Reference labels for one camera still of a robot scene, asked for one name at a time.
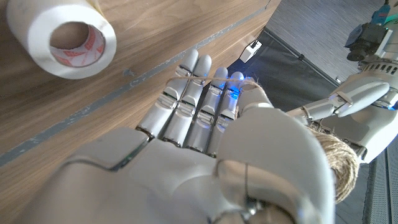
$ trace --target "black mat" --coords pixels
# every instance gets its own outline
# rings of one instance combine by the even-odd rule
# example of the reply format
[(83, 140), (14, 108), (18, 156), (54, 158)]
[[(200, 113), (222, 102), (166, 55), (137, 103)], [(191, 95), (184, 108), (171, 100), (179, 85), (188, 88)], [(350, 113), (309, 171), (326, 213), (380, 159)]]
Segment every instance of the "black mat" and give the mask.
[[(337, 86), (334, 80), (319, 71), (271, 32), (264, 31), (262, 47), (247, 63), (237, 60), (229, 74), (239, 71), (258, 80), (276, 108), (292, 110), (326, 98)], [(336, 206), (336, 223), (362, 223), (369, 165), (361, 166), (358, 181), (351, 195)]]

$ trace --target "wooden surface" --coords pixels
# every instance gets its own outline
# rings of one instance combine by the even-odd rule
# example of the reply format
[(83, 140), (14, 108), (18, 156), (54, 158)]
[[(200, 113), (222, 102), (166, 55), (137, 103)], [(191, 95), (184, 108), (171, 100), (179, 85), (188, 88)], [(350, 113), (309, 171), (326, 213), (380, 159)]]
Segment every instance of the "wooden surface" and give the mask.
[[(39, 68), (15, 40), (3, 18), (0, 154), (250, 15), (268, 1), (103, 0), (100, 3), (115, 29), (118, 49), (108, 68), (83, 80), (65, 80)], [(136, 76), (124, 77), (125, 68), (130, 68)]]
[(332, 78), (346, 80), (358, 73), (358, 63), (346, 59), (348, 35), (370, 22), (383, 4), (384, 0), (283, 0), (267, 28)]
[[(158, 1), (101, 3), (118, 35), (118, 52), (103, 73), (84, 80), (61, 80), (42, 72), (11, 36), (2, 37), (2, 48), (19, 49), (17, 55), (23, 56), (21, 60), (16, 56), (0, 58), (1, 63), (8, 63), (0, 75), (0, 83), (4, 86), (0, 90), (0, 153), (129, 83), (134, 77), (123, 77), (125, 68), (138, 76), (267, 3), (166, 1), (156, 6), (154, 2)], [(214, 74), (217, 67), (227, 67), (239, 58), (278, 4), (279, 0), (272, 0), (266, 11), (199, 50), (200, 54), (210, 54), (213, 59), (210, 74)], [(178, 62), (0, 167), (0, 223), (10, 223), (54, 168), (78, 146), (111, 129), (135, 127), (177, 65)], [(32, 72), (39, 80), (35, 81)]]

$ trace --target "masking tape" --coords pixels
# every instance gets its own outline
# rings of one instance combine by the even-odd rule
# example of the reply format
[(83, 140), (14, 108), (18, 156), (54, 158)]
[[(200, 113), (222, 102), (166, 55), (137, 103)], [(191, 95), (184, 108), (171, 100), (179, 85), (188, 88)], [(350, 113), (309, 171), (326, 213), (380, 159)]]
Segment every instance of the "masking tape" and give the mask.
[[(63, 78), (95, 75), (116, 52), (114, 30), (97, 0), (10, 0), (7, 21), (33, 60)], [(70, 48), (75, 37), (79, 46)]]

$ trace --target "white robotic hand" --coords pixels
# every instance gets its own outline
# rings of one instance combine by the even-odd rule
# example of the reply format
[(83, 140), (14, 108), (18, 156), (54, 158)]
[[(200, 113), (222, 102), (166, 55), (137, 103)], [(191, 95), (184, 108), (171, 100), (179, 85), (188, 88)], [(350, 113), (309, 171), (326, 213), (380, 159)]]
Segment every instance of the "white robotic hand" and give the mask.
[[(206, 77), (210, 63), (193, 50), (175, 75)], [(73, 153), (16, 223), (334, 223), (317, 139), (256, 85), (212, 81), (198, 105), (202, 89), (169, 82), (135, 130)]]

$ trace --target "robotic hand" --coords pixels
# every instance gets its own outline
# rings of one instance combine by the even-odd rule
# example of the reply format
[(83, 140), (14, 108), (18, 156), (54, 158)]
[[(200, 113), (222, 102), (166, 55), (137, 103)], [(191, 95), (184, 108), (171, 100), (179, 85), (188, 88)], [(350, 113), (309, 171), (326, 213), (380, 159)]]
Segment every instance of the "robotic hand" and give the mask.
[[(210, 66), (192, 50), (175, 76), (206, 77)], [(73, 153), (16, 223), (334, 223), (321, 145), (243, 83), (213, 80), (199, 104), (203, 81), (168, 82), (135, 130)]]
[(398, 134), (398, 7), (389, 13), (390, 8), (383, 5), (370, 23), (349, 36), (347, 59), (360, 61), (361, 72), (329, 98), (288, 112), (303, 124), (337, 135), (366, 163)]

